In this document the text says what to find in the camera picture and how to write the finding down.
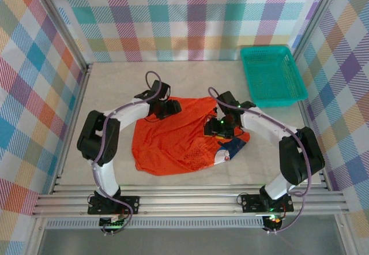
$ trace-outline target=gray floor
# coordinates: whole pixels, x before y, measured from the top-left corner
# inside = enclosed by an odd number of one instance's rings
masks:
[[[39,255],[91,254],[345,254],[334,216],[304,216],[289,230],[267,235],[258,228],[47,230]]]

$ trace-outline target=orange fabric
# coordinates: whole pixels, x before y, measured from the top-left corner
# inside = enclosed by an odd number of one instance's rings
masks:
[[[216,102],[211,97],[200,99],[179,98],[182,111],[162,121],[155,116],[137,121],[132,154],[138,170],[154,175],[190,173],[214,165],[214,157],[220,148],[219,141],[229,140],[204,136],[204,124],[209,114],[214,115]],[[250,135],[239,137],[248,142]]]

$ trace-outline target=plaid wall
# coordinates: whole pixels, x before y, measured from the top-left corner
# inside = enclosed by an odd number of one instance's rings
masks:
[[[21,253],[81,75],[40,0],[0,0],[0,254]]]
[[[330,180],[345,193],[368,252],[369,0],[333,0],[298,67]]]
[[[295,47],[319,0],[54,2],[86,60],[112,62],[234,60],[240,46]]]

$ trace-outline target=green plastic basket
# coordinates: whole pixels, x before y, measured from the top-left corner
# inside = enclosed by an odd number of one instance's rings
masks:
[[[241,49],[244,72],[258,107],[290,106],[307,98],[304,82],[288,47]]]

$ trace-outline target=plaid wallpaper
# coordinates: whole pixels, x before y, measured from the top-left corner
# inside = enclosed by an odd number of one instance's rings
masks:
[[[20,254],[82,72],[40,0],[0,0],[0,254]]]
[[[319,0],[54,0],[89,62],[233,60],[295,47]]]
[[[298,61],[334,189],[369,252],[369,0],[333,0]]]

